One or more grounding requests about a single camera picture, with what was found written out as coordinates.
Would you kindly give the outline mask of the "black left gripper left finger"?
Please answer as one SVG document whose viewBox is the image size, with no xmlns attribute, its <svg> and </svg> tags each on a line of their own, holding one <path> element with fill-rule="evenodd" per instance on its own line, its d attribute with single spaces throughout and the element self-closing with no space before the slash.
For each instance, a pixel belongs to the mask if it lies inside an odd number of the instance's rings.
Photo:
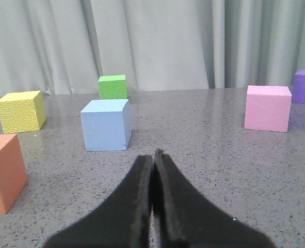
<svg viewBox="0 0 305 248">
<path fill-rule="evenodd" d="M 152 157 L 138 156 L 119 186 L 83 219 L 45 247 L 149 247 Z"/>
</svg>

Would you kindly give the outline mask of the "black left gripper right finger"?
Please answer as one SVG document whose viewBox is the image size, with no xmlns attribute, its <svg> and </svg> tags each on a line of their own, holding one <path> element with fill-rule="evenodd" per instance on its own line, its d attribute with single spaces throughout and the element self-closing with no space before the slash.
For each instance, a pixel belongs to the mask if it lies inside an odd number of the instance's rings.
<svg viewBox="0 0 305 248">
<path fill-rule="evenodd" d="M 161 149 L 154 157 L 152 202 L 162 247 L 275 247 L 201 195 Z"/>
</svg>

